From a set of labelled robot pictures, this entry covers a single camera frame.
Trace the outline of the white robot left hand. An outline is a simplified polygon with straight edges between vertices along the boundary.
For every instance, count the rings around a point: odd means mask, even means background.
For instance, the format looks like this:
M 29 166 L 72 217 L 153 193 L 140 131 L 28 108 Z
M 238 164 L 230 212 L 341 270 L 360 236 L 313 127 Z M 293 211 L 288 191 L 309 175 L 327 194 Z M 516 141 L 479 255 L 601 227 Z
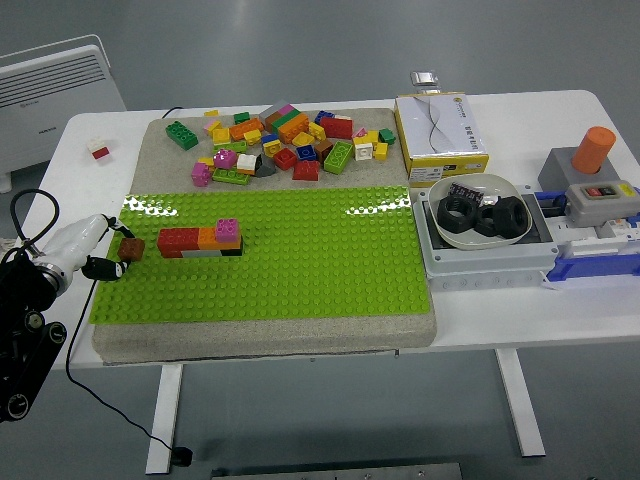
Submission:
M 73 274 L 78 270 L 86 278 L 99 281 L 115 281 L 124 275 L 131 260 L 116 262 L 90 256 L 110 229 L 121 232 L 126 238 L 135 238 L 133 232 L 117 217 L 96 214 L 58 230 L 47 242 L 42 254 L 32 259 L 57 295 L 62 295 L 68 289 Z

